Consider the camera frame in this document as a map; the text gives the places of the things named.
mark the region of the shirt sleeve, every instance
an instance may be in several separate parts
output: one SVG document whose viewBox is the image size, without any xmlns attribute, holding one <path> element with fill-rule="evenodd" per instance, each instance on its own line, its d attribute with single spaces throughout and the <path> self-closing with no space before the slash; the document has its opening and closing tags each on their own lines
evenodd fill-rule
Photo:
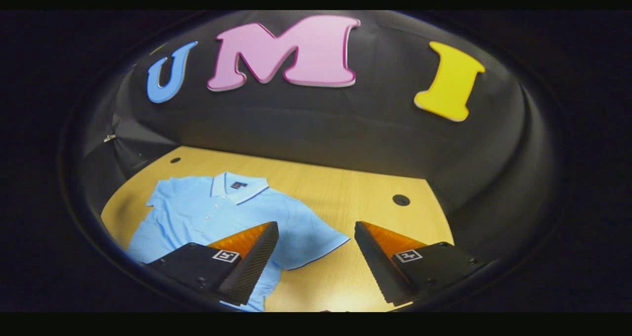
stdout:
<svg viewBox="0 0 632 336">
<path fill-rule="evenodd" d="M 272 258 L 283 269 L 305 266 L 325 257 L 350 238 L 329 226 L 296 199 L 287 204 L 287 219 L 278 224 L 279 240 Z"/>
<path fill-rule="evenodd" d="M 165 181 L 158 181 L 152 196 L 147 201 L 147 206 L 156 206 L 161 201 L 165 201 L 176 194 L 176 185 L 182 179 L 171 178 Z"/>
<path fill-rule="evenodd" d="M 127 253 L 135 261 L 150 263 L 176 249 L 156 219 L 160 213 L 161 210 L 152 210 L 134 232 Z"/>
</svg>

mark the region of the foam letter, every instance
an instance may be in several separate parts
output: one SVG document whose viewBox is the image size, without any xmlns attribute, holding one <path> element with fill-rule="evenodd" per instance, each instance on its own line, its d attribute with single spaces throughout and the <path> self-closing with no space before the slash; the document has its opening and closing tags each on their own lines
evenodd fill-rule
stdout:
<svg viewBox="0 0 632 336">
<path fill-rule="evenodd" d="M 149 96 L 149 100 L 154 103 L 167 102 L 167 100 L 173 98 L 173 96 L 180 91 L 180 87 L 182 86 L 182 82 L 185 78 L 185 65 L 187 64 L 189 50 L 196 45 L 197 41 L 194 41 L 192 43 L 185 44 L 185 46 L 182 46 L 173 52 L 171 78 L 165 87 L 160 87 L 160 69 L 167 58 L 164 57 L 163 59 L 158 60 L 149 68 L 149 77 L 147 78 L 147 95 Z"/>
<path fill-rule="evenodd" d="M 431 48 L 440 55 L 433 84 L 419 92 L 414 102 L 417 107 L 461 122 L 470 114 L 465 104 L 470 97 L 478 73 L 484 73 L 483 64 L 470 55 L 446 44 L 431 41 Z"/>
<path fill-rule="evenodd" d="M 301 86 L 346 87 L 355 83 L 347 68 L 347 41 L 359 20 L 334 15 L 315 15 L 294 24 L 275 37 L 261 24 L 246 24 L 217 36 L 222 44 L 215 76 L 208 80 L 211 91 L 228 91 L 246 83 L 237 68 L 239 56 L 261 83 L 273 79 L 281 64 L 296 50 L 294 65 L 285 79 Z"/>
</svg>

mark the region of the shirt label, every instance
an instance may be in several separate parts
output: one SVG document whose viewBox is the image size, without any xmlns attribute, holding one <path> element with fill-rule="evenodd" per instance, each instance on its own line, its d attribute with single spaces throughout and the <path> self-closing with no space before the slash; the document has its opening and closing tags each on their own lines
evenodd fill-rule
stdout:
<svg viewBox="0 0 632 336">
<path fill-rule="evenodd" d="M 239 189 L 239 188 L 241 188 L 241 187 L 246 187 L 246 186 L 248 186 L 246 183 L 235 182 L 235 183 L 233 183 L 233 185 L 231 186 L 231 188 Z"/>
</svg>

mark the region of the yellow letter i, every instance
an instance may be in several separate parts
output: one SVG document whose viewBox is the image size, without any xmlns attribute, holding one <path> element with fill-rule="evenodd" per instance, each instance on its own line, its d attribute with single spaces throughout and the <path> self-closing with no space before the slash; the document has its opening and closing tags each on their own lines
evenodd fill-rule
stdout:
<svg viewBox="0 0 632 336">
<path fill-rule="evenodd" d="M 417 107 L 461 122 L 470 114 L 465 104 L 470 97 L 477 73 L 484 73 L 483 64 L 470 55 L 446 44 L 431 41 L 431 48 L 440 57 L 433 84 L 415 96 Z"/>
</svg>

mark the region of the metal clip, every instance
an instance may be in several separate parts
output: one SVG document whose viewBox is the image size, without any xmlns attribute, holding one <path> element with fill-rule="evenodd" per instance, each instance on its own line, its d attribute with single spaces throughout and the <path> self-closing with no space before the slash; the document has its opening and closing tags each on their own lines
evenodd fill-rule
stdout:
<svg viewBox="0 0 632 336">
<path fill-rule="evenodd" d="M 108 135 L 108 136 L 106 136 L 106 138 L 103 139 L 103 142 L 106 143 L 106 142 L 108 142 L 108 141 L 110 141 L 112 139 L 115 139 L 115 138 L 117 138 L 117 136 L 114 135 L 114 134 Z"/>
</svg>

